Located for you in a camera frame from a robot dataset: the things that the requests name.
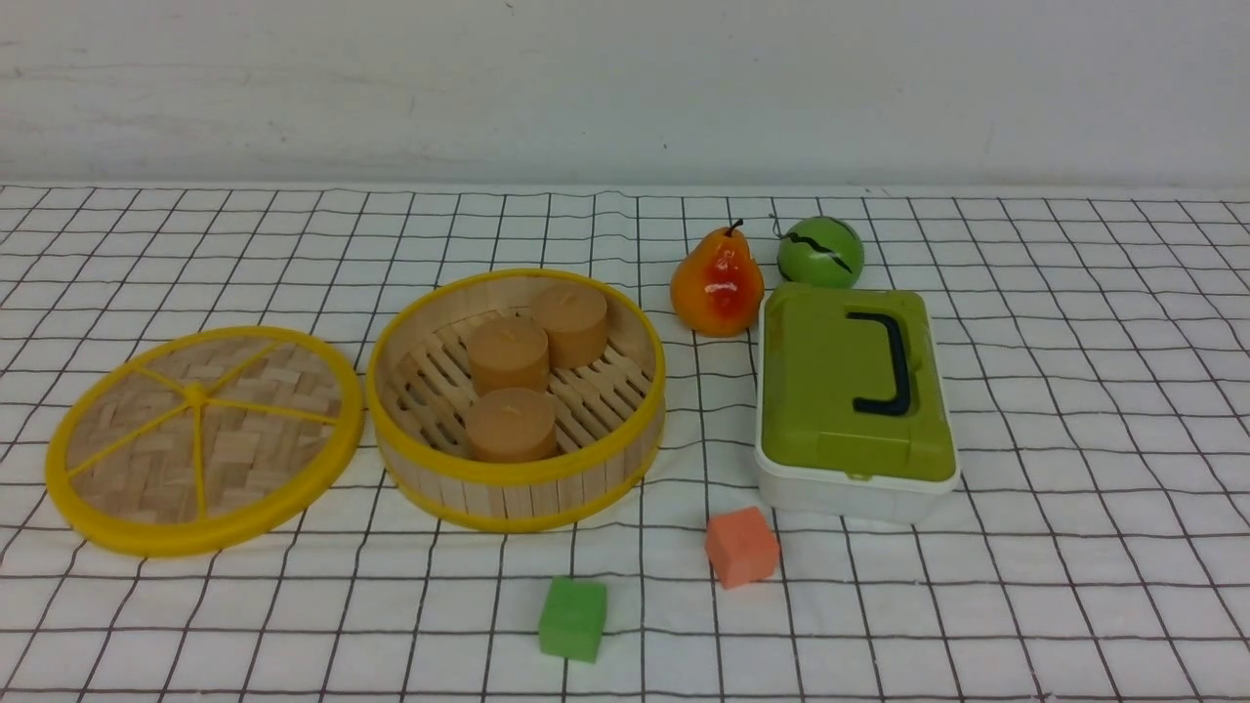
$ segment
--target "black handle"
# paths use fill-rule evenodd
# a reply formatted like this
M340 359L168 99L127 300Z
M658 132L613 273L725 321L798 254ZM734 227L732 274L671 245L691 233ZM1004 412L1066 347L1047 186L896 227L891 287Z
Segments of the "black handle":
M855 412L889 417L906 414L911 409L911 374L908 373L908 348L902 344L902 329L899 328L898 320L880 313L846 313L846 316L852 320L881 323L886 336L890 338L890 367L894 369L894 398L889 400L856 398L851 402Z

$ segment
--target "white wall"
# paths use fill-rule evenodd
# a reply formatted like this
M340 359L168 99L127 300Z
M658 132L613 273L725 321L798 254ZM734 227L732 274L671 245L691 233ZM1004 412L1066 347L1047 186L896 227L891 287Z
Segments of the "white wall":
M2 0L21 178L1250 185L1250 3Z

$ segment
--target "green cube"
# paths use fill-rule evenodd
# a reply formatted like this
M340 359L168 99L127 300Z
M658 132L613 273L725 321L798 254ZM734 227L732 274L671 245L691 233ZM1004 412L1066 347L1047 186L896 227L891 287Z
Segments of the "green cube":
M556 577L539 618L539 649L552 657L594 663L606 620L606 585Z

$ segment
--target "toy fruit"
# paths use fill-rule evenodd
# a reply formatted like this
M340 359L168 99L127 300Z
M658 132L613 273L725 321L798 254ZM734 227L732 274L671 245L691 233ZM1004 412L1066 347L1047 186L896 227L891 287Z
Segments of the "toy fruit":
M864 243L846 223L820 215L796 223L778 246L781 276L824 288L851 288L864 271Z
M706 336L734 336L751 326L764 300L764 275L738 228L710 231L678 264L669 284L672 311Z

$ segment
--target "orange cube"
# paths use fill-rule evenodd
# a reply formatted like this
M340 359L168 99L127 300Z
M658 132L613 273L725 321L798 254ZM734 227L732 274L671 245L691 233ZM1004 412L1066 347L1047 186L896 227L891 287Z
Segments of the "orange cube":
M781 559L781 544L759 508L742 508L708 520L704 544L722 588L762 580Z

